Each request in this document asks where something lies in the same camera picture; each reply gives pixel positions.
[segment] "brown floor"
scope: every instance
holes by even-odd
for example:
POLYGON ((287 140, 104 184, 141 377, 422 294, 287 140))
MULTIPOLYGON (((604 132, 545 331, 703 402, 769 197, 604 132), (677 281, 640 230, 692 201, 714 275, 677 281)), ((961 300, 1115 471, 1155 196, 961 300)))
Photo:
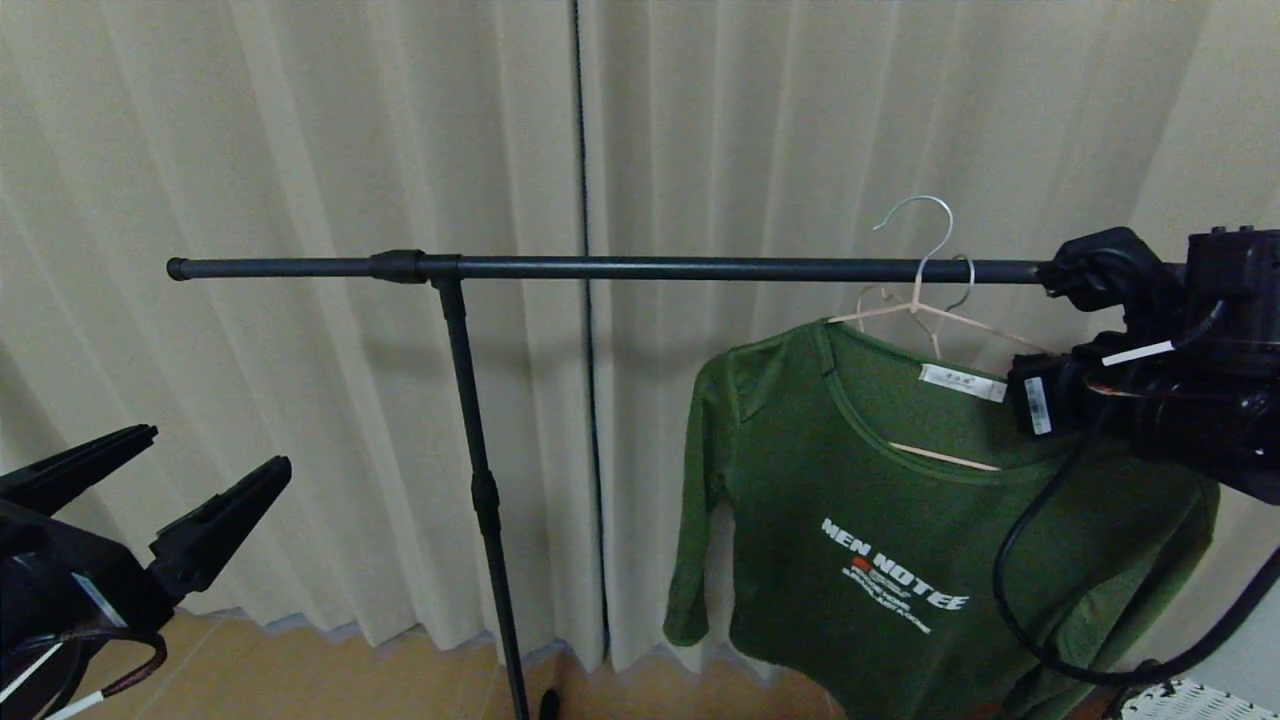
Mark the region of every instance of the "brown floor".
MULTIPOLYGON (((500 719, 512 717, 504 669, 492 642, 442 652, 421 632, 370 648, 297 628, 266 632, 237 618, 179 615, 163 630, 169 661, 145 683, 81 714, 83 719, 500 719)), ((102 687, 150 651, 111 643, 95 657, 81 693, 102 687)), ((622 675, 608 664, 588 675, 568 652, 526 667, 536 715, 541 692, 563 696, 561 717, 840 719, 827 693, 796 673, 760 682, 719 660, 694 675, 654 655, 622 675)), ((1094 714, 1080 717, 1097 717, 1094 714)))

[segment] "green shirt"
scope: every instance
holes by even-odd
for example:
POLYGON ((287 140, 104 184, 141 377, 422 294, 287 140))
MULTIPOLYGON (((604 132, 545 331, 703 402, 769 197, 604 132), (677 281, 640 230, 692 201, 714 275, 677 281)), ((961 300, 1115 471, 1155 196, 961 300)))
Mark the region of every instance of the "green shirt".
MULTIPOLYGON (((735 518, 733 644, 796 669, 851 719, 1062 717, 1088 687, 1038 666, 1001 623, 991 568, 1075 438, 1032 441, 1007 402, 919 379, 913 356, 817 322, 703 368, 664 630, 707 633, 710 511, 735 518), (890 442, 1001 468, 963 468, 890 442)), ((1212 536, 1217 484, 1089 452, 1023 534, 1014 612, 1062 659, 1107 667, 1149 625, 1212 536)))

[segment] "clothing rack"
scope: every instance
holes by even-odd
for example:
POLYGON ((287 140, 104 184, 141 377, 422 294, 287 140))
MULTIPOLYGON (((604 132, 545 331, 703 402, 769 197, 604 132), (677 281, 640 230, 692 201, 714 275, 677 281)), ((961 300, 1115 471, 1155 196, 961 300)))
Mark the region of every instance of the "clothing rack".
MULTIPOLYGON (((467 337, 462 281, 502 279, 628 279, 628 281, 754 281, 754 282, 923 282, 980 284, 1038 284, 1030 260, 876 260, 782 258, 590 258, 590 256, 467 256, 428 255, 420 250, 390 250, 369 258, 169 260, 175 281, 204 278, 375 278, 404 284, 431 286, 449 331, 453 372, 462 401, 462 424, 471 456, 471 503, 484 538, 489 579, 493 584, 498 632, 507 660, 507 679, 518 720, 530 720, 525 676, 516 639, 507 561, 502 547, 498 484, 489 469, 480 398, 476 392, 471 342, 467 337)), ((556 720, 559 696, 547 691, 539 720, 556 720)))

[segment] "beige curtain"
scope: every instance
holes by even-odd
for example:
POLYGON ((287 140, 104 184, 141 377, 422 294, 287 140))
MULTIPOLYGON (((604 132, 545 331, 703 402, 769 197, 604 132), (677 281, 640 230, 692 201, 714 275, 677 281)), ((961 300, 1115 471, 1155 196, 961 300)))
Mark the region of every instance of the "beige curtain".
MULTIPOLYGON (((494 623, 433 293, 177 284, 166 258, 576 254, 584 229, 596 255, 906 258, 940 237, 936 209, 869 228, 918 192, 956 213, 947 256, 1043 259, 1129 224, 1179 259, 1210 225, 1280 224, 1267 0, 579 12, 575 35, 566 3, 0 6, 6 464, 157 424, 68 510, 142 551, 291 455, 291 491, 191 607, 355 620, 372 642, 421 623, 448 647, 494 623)), ((599 664, 603 584, 626 667, 664 642, 698 366, 861 287, 594 282, 599 497, 581 286, 466 290, 522 647, 559 637, 599 664)), ((963 311, 1061 348, 1117 322, 1036 288, 978 288, 963 311)), ((909 323, 868 329, 925 347, 909 323)), ((1002 369, 1014 348, 948 329, 943 351, 1002 369)), ((691 667, 724 639, 721 520, 713 642, 681 652, 691 667)), ((1135 653, 1198 637, 1276 520, 1229 493, 1201 579, 1135 653)))

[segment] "white basket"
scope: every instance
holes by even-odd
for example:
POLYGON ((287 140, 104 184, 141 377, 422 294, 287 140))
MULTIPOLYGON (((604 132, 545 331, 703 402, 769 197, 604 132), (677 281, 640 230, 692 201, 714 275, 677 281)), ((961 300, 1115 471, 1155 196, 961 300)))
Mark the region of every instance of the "white basket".
POLYGON ((1190 680, 1147 688, 1124 703, 1124 720, 1280 720, 1280 715, 1190 680))

